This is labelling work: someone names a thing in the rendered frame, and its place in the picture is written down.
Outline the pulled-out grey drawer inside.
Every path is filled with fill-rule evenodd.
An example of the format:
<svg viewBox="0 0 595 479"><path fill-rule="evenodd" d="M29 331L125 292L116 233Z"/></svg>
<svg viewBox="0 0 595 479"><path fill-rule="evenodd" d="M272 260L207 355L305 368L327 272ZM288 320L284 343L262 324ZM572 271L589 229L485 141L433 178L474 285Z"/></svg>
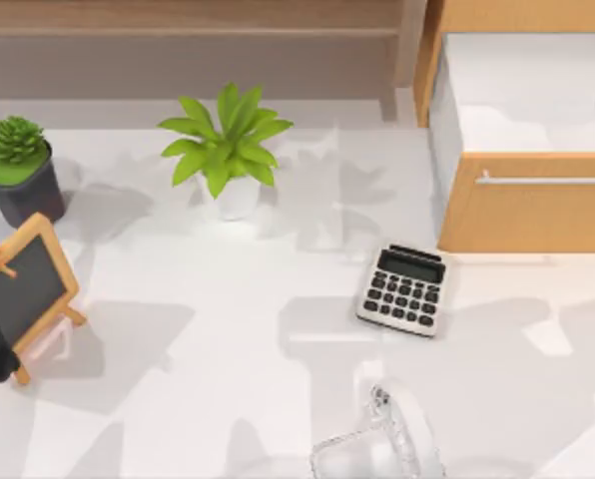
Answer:
<svg viewBox="0 0 595 479"><path fill-rule="evenodd" d="M595 33L447 35L428 128L441 226L464 153L595 152Z"/></svg>

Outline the wooden cupboard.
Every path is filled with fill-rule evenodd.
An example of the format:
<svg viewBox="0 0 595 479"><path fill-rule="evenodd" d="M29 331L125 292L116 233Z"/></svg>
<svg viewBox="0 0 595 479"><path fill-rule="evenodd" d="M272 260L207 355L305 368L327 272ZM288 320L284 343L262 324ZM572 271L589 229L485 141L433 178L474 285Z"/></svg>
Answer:
<svg viewBox="0 0 595 479"><path fill-rule="evenodd" d="M427 0L413 77L417 126L428 126L447 33L595 33L595 0Z"/></svg>

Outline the succulent in dark grey pot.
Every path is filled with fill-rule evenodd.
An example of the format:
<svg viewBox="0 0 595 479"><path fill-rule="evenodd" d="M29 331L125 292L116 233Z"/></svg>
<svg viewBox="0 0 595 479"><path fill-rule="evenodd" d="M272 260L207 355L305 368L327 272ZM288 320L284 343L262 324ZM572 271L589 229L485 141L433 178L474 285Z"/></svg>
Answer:
<svg viewBox="0 0 595 479"><path fill-rule="evenodd" d="M19 228L39 213L54 223L66 212L53 150L38 124L21 116L0 120L0 213Z"/></svg>

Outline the leafy plant in white pot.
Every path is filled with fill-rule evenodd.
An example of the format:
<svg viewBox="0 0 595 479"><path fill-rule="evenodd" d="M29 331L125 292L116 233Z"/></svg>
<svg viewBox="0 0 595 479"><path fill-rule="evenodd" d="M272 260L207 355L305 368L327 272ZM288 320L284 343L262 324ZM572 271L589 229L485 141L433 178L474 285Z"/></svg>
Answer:
<svg viewBox="0 0 595 479"><path fill-rule="evenodd" d="M263 88L242 91L227 83L217 97L217 114L196 98L181 96L183 114L157 124L179 137L161 152L176 157L174 187L191 179L200 183L204 200L213 205L223 221L239 221L259 204L261 189L276 186L277 156L264 142L295 123L261 105Z"/></svg>

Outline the pale wooden drawer front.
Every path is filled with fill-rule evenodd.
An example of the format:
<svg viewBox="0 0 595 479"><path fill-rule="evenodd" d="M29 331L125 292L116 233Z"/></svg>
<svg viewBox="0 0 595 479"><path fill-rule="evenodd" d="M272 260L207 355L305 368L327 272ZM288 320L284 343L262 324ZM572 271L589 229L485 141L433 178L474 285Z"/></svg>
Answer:
<svg viewBox="0 0 595 479"><path fill-rule="evenodd" d="M595 152L464 153L438 247L463 253L595 253L595 186L487 186L493 177L595 177Z"/></svg>

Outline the clear glass cup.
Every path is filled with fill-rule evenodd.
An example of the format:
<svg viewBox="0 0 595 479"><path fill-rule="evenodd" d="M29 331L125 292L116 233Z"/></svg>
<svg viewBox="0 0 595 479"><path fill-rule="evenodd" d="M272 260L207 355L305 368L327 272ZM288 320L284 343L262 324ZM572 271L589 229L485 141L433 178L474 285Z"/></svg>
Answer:
<svg viewBox="0 0 595 479"><path fill-rule="evenodd" d="M424 410L394 379L370 387L360 425L315 445L309 465L313 479L447 479Z"/></svg>

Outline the grey calculator with black keys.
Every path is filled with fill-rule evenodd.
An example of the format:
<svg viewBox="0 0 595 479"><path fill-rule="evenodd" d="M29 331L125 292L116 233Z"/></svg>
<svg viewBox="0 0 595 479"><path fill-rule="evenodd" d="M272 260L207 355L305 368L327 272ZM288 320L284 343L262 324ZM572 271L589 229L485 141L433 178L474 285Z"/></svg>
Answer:
<svg viewBox="0 0 595 479"><path fill-rule="evenodd" d="M433 337L447 279L444 256L385 240L368 264L355 315L393 330Z"/></svg>

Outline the wooden open shelf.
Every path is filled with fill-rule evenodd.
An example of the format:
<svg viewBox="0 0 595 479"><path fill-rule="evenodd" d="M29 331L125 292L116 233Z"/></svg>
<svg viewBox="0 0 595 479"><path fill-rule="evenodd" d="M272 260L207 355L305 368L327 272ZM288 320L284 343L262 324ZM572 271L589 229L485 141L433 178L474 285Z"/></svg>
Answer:
<svg viewBox="0 0 595 479"><path fill-rule="evenodd" d="M414 124L425 0L0 0L0 116L142 126L177 96L261 84L351 125Z"/></svg>

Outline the wooden framed blackboard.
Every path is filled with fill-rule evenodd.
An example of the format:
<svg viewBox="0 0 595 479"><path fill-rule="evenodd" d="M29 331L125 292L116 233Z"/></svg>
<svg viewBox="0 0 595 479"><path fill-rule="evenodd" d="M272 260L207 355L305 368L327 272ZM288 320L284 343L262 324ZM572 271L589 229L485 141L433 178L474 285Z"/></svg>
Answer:
<svg viewBox="0 0 595 479"><path fill-rule="evenodd" d="M12 374L26 385L30 375L22 354L42 345L64 317L72 326L87 322L71 306L80 291L69 261L50 220L29 217L0 243L0 329L19 364Z"/></svg>

